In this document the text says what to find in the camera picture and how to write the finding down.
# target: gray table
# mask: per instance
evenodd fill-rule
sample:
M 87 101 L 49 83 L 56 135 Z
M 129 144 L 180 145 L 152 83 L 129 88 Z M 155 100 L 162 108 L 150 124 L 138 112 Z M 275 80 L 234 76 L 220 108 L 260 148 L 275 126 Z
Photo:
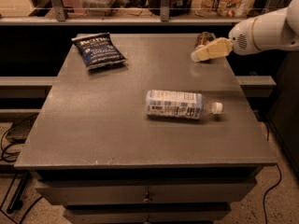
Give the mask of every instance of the gray table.
M 68 206 L 65 216 L 72 222 L 93 223 L 96 220 L 107 223 L 106 219 L 91 217 L 93 211 L 99 214 L 97 205 L 125 204 L 127 208 L 130 203 L 138 204 L 131 200 L 132 195 L 121 200 L 116 198 L 112 203 L 109 198 L 113 199 L 113 195 L 101 200 L 103 192 L 98 197 L 90 195 L 84 199 L 76 195 L 74 189 L 85 187 L 86 192 L 91 193 L 91 187 L 105 186 L 108 189 L 117 186 L 122 190 L 130 187 L 132 194 L 133 187 L 142 187 L 141 192 L 147 196 L 149 187 L 157 182 L 163 189 L 176 185 L 178 190 L 192 183 L 196 189 L 197 185 L 204 185 L 205 192 L 209 190 L 211 193 L 218 193 L 217 190 L 227 185 L 230 187 L 227 193 L 232 194 L 233 189 L 237 189 L 235 183 L 242 186 L 248 182 L 247 187 L 254 187 L 254 176 L 265 165 L 276 163 L 226 59 L 209 63 L 191 60 L 196 36 L 113 34 L 112 42 L 128 61 L 115 68 L 90 72 L 77 48 L 71 48 L 15 167 L 35 172 L 40 179 L 37 189 L 51 203 Z M 200 120 L 152 119 L 145 113 L 146 92 L 152 89 L 201 92 L 207 98 L 221 101 L 224 113 L 218 119 L 211 116 L 203 116 Z M 249 191 L 245 186 L 241 187 L 242 195 L 238 199 Z M 65 187 L 72 189 L 68 193 L 72 200 L 60 200 L 57 196 L 64 193 Z M 192 197 L 193 194 L 183 192 L 181 196 Z M 166 203 L 170 206 L 173 203 L 225 203 L 221 209 L 225 215 L 226 204 L 235 201 L 239 194 L 236 192 L 235 196 L 231 195 L 234 198 L 227 200 L 221 193 L 217 194 L 218 198 L 216 194 L 210 195 L 210 200 L 207 196 L 157 202 L 158 199 L 149 198 L 151 205 L 146 205 L 149 210 L 140 211 L 138 205 L 133 219 L 122 217 L 121 221 L 174 221 L 168 218 L 173 218 L 173 213 L 157 217 L 155 204 L 161 203 L 164 206 Z M 152 195 L 159 197 L 160 194 L 157 191 Z M 71 205 L 76 206 L 76 210 L 69 208 Z M 86 205 L 93 206 L 88 214 L 78 208 L 87 208 Z M 195 208 L 192 218 L 186 218 L 182 212 L 184 217 L 176 217 L 176 220 L 212 219 L 210 214 L 196 216 L 203 206 L 188 210 L 192 208 Z M 100 210 L 106 210 L 103 211 L 106 215 L 109 213 L 103 206 Z M 136 213 L 144 216 L 135 219 Z

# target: cable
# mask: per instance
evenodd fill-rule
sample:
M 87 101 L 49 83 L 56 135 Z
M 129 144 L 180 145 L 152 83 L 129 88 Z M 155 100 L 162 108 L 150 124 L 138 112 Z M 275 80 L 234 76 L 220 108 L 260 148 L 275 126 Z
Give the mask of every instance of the cable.
M 14 162 L 18 159 L 18 156 L 20 154 L 20 152 L 8 152 L 8 150 L 13 147 L 13 146 L 16 146 L 16 145 L 19 145 L 18 142 L 14 142 L 14 143 L 11 143 L 9 145 L 7 145 L 5 148 L 3 148 L 3 151 L 1 153 L 1 159 L 0 161 L 5 161 L 5 162 Z
M 0 212 L 4 215 L 4 216 L 6 216 L 9 220 L 11 220 L 13 223 L 15 223 L 15 224 L 22 224 L 23 223 L 23 221 L 26 219 L 26 217 L 27 217 L 27 215 L 28 215 L 28 213 L 31 211 L 31 209 L 43 198 L 42 196 L 40 196 L 40 197 L 38 197 L 29 207 L 28 207 L 28 209 L 26 210 L 26 212 L 24 213 L 24 215 L 21 217 L 21 220 L 20 220 L 20 222 L 18 223 L 17 221 L 15 221 L 13 218 L 11 218 L 6 212 L 4 212 L 3 210 L 2 210 L 2 207 L 3 207 L 3 205 L 4 205 L 4 203 L 5 203 L 5 201 L 6 201 L 6 199 L 7 199 L 7 196 L 8 196 L 8 194 L 9 194 L 9 192 L 10 192 L 10 190 L 11 190 L 11 188 L 12 188 L 12 185 L 13 185 L 13 183 L 15 182 L 15 180 L 16 180 L 16 178 L 17 178 L 17 175 L 18 174 L 15 174 L 14 176 L 13 176 L 13 178 L 12 178 L 12 180 L 11 180 L 11 182 L 10 182 L 10 185 L 9 185 L 9 187 L 8 187 L 8 189 L 7 189 L 7 193 L 6 193 L 6 195 L 5 195 L 5 197 L 4 197 L 4 199 L 3 199 L 3 201 L 1 202 L 1 205 L 0 205 Z
M 265 210 L 265 197 L 266 197 L 266 195 L 268 194 L 268 192 L 270 190 L 274 189 L 275 187 L 277 187 L 279 185 L 279 183 L 281 182 L 281 179 L 282 179 L 282 174 L 281 174 L 281 171 L 280 171 L 280 168 L 279 168 L 278 164 L 277 164 L 277 168 L 278 168 L 278 171 L 279 171 L 279 181 L 274 186 L 272 186 L 270 189 L 268 189 L 266 191 L 266 193 L 263 195 L 263 212 L 264 212 L 265 224 L 268 223 L 267 212 Z
M 13 124 L 8 130 L 6 130 L 6 131 L 2 134 L 2 137 L 1 137 L 1 140 L 0 140 L 0 148 L 1 148 L 1 150 L 2 150 L 0 161 L 14 162 L 14 161 L 16 161 L 16 160 L 18 159 L 18 156 L 19 156 L 20 152 L 8 152 L 7 150 L 8 150 L 10 147 L 13 147 L 13 146 L 15 146 L 15 145 L 18 145 L 19 143 L 18 143 L 18 142 L 13 142 L 13 143 L 10 143 L 9 145 L 7 145 L 6 147 L 3 147 L 3 139 L 4 139 L 4 137 L 7 135 L 7 133 L 9 133 L 10 131 L 12 131 L 12 130 L 13 130 L 14 128 L 16 128 L 18 125 L 22 124 L 22 123 L 25 122 L 26 120 L 31 119 L 32 117 L 37 116 L 37 115 L 38 115 L 38 113 L 35 113 L 34 115 L 31 115 L 31 116 L 29 116 L 28 118 L 21 120 L 19 123 Z
M 265 127 L 267 128 L 267 141 L 269 141 L 269 134 L 270 134 L 269 125 L 267 124 L 267 122 L 266 122 L 265 120 L 261 119 L 261 121 L 264 123 Z M 267 212 L 266 212 L 266 210 L 265 210 L 265 197 L 266 197 L 266 195 L 268 194 L 268 192 L 269 192 L 270 190 L 274 189 L 275 187 L 277 187 L 277 186 L 280 184 L 281 179 L 282 179 L 282 173 L 281 173 L 281 171 L 280 171 L 280 168 L 279 168 L 278 164 L 277 164 L 277 168 L 278 168 L 278 171 L 279 171 L 279 180 L 278 180 L 278 182 L 277 182 L 274 186 L 272 186 L 270 189 L 268 189 L 268 190 L 264 193 L 264 195 L 263 195 L 263 212 L 264 212 L 265 224 L 268 223 L 268 216 L 267 216 Z
M 40 196 L 39 198 L 37 198 L 26 210 L 26 212 L 24 213 L 24 215 L 21 217 L 21 220 L 19 222 L 19 224 L 22 224 L 23 221 L 26 219 L 27 214 L 30 212 L 30 210 L 42 199 L 43 197 Z
M 12 219 L 8 214 L 6 214 L 4 211 L 2 211 L 2 207 L 3 207 L 3 205 L 4 205 L 4 203 L 5 203 L 6 199 L 7 199 L 7 196 L 8 196 L 8 194 L 9 194 L 11 188 L 12 188 L 13 183 L 15 182 L 15 180 L 16 180 L 16 178 L 17 178 L 17 175 L 18 175 L 18 174 L 15 174 L 15 175 L 13 176 L 13 178 L 12 178 L 12 180 L 11 180 L 11 182 L 10 182 L 10 185 L 9 185 L 9 187 L 8 187 L 7 193 L 6 193 L 6 195 L 5 195 L 5 197 L 4 197 L 3 201 L 2 201 L 2 203 L 1 203 L 1 205 L 0 205 L 0 212 L 1 212 L 4 216 L 6 216 L 9 220 L 11 220 L 13 223 L 15 223 L 15 224 L 18 224 L 18 223 L 17 223 L 14 219 Z

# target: table top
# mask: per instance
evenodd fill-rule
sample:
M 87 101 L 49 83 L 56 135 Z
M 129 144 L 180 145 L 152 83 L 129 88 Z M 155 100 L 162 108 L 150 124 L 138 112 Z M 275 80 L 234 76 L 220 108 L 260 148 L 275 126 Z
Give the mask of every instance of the table top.
M 276 162 L 225 58 L 195 63 L 197 34 L 111 34 L 128 59 L 88 71 L 72 46 L 16 161 L 17 169 L 239 166 Z M 200 120 L 152 119 L 148 90 L 223 103 Z

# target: plastic bottle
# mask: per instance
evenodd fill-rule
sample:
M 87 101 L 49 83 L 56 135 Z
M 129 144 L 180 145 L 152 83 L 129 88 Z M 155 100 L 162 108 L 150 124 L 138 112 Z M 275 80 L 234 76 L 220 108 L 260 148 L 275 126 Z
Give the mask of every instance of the plastic bottle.
M 150 116 L 200 119 L 207 113 L 222 113 L 222 103 L 212 102 L 201 93 L 150 90 L 146 97 L 146 113 Z

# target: barcode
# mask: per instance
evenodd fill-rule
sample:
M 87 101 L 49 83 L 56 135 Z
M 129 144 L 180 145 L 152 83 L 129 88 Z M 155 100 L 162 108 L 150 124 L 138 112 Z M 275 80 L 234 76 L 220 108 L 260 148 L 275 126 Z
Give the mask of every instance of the barcode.
M 162 110 L 163 107 L 162 106 L 152 106 L 151 109 Z
M 161 105 L 161 101 L 149 101 L 150 105 Z
M 193 108 L 189 107 L 187 108 L 187 116 L 189 117 L 198 117 L 199 116 L 200 108 Z

